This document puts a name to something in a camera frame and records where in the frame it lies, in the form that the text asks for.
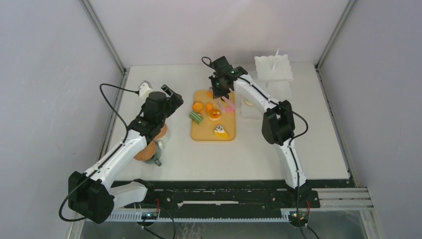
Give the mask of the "pink handled metal tongs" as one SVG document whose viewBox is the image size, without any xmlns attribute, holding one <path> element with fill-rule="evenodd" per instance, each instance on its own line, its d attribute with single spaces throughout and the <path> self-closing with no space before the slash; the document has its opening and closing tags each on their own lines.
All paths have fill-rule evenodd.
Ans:
<svg viewBox="0 0 422 239">
<path fill-rule="evenodd" d="M 232 102 L 232 101 L 230 101 L 228 98 L 226 98 L 226 97 L 222 97 L 222 98 L 218 98 L 218 99 L 214 99 L 214 102 L 217 104 L 217 106 L 218 106 L 218 109 L 221 111 L 221 113 L 222 114 L 227 114 L 226 112 L 225 112 L 225 107 L 226 106 L 232 106 L 233 107 L 233 109 L 235 110 L 235 104 Z"/>
</svg>

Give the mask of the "green frosted donut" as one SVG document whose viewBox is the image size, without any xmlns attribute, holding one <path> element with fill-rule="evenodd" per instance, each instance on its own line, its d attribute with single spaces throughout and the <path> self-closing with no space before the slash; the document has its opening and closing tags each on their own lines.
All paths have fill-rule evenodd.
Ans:
<svg viewBox="0 0 422 239">
<path fill-rule="evenodd" d="M 244 102 L 249 106 L 254 106 L 248 99 L 244 99 Z"/>
</svg>

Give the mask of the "yellow cream cake slice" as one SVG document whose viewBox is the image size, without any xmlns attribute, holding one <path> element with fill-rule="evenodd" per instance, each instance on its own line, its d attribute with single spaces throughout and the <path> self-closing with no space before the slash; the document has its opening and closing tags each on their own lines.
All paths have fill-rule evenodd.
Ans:
<svg viewBox="0 0 422 239">
<path fill-rule="evenodd" d="M 224 127 L 222 125 L 217 125 L 216 126 L 216 128 L 214 129 L 214 135 L 216 137 L 219 137 L 219 138 L 224 139 L 224 140 L 228 140 L 229 139 L 229 135 L 225 131 L 225 129 L 224 129 Z"/>
</svg>

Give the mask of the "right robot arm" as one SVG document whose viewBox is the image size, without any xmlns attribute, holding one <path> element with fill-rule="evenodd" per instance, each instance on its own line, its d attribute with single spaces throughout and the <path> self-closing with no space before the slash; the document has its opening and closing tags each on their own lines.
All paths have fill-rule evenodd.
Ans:
<svg viewBox="0 0 422 239">
<path fill-rule="evenodd" d="M 211 69 L 211 81 L 214 98 L 227 97 L 230 92 L 238 93 L 249 100 L 262 114 L 261 132 L 264 139 L 274 145 L 285 169 L 285 182 L 288 185 L 288 202 L 293 207 L 301 207 L 308 199 L 311 187 L 300 165 L 296 152 L 294 117 L 307 121 L 294 112 L 289 101 L 277 101 L 253 82 L 248 72 L 241 66 L 233 67 L 226 57 L 215 60 L 202 57 L 201 61 Z"/>
</svg>

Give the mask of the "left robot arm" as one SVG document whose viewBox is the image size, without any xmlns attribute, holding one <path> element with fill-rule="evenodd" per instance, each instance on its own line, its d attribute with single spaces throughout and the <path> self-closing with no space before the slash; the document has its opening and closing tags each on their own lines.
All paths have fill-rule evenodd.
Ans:
<svg viewBox="0 0 422 239">
<path fill-rule="evenodd" d="M 144 97 L 145 102 L 137 116 L 129 124 L 123 124 L 123 139 L 93 166 L 83 173 L 73 172 L 68 179 L 64 202 L 83 219 L 97 224 L 106 221 L 115 209 L 132 203 L 148 208 L 156 200 L 148 183 L 140 179 L 117 187 L 113 187 L 113 183 L 135 155 L 154 142 L 166 119 L 184 100 L 165 84 L 160 91 L 151 91 L 149 85 L 139 87 L 135 94 Z"/>
</svg>

